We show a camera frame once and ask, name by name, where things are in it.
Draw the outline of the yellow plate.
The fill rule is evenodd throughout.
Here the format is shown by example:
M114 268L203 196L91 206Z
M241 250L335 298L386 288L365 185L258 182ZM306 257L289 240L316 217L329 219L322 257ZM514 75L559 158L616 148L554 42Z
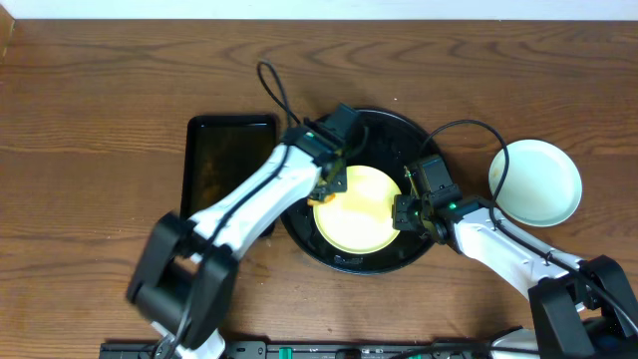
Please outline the yellow plate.
M396 183L380 170L347 167L347 190L324 203L313 204L320 234L335 248L351 254L369 254L388 246L399 234L393 228L392 206L401 194Z

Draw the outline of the pale green plate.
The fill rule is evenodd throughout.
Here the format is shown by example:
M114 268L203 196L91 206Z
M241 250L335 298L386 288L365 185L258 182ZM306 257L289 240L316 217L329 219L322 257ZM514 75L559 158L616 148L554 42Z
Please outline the pale green plate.
M488 184L504 184L496 203L514 220L549 227L567 221L578 209L582 180L574 161L560 148L541 140L520 140L492 160Z

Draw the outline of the green and yellow sponge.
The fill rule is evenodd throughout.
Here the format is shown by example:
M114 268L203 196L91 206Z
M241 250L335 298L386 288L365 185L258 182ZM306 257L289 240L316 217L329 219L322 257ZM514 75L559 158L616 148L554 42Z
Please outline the green and yellow sponge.
M325 204L330 202L331 200L333 200L335 198L336 194L335 193L330 193L330 194L312 194L307 198L307 204L309 206L315 206L315 205L320 205L320 204Z

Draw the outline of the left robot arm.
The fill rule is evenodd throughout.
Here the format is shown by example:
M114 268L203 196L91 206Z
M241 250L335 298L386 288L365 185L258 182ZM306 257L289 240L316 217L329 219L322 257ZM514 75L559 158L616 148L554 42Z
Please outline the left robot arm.
M156 356L220 356L223 343L212 338L228 311L239 261L290 205L331 192L351 137L334 127L290 129L227 197L188 219L169 212L155 224L127 299L163 330Z

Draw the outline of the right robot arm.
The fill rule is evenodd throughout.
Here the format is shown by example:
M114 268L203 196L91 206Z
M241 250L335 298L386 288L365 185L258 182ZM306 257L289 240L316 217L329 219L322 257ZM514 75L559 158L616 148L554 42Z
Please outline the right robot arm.
M637 297L618 262L563 252L509 222L481 197L397 195L393 226L446 244L521 293L533 327L489 340L484 358L634 358Z

